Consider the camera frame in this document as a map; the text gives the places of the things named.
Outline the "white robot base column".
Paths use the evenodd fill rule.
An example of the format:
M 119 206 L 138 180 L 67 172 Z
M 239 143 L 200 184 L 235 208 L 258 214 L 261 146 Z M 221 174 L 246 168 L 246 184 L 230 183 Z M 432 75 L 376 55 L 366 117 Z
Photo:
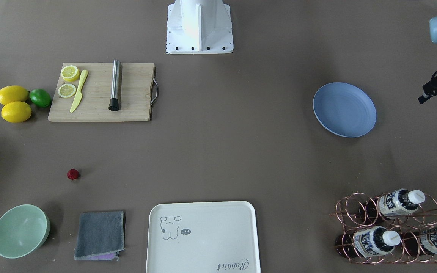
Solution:
M 222 0 L 168 5 L 167 54 L 228 54 L 234 50 L 230 6 Z

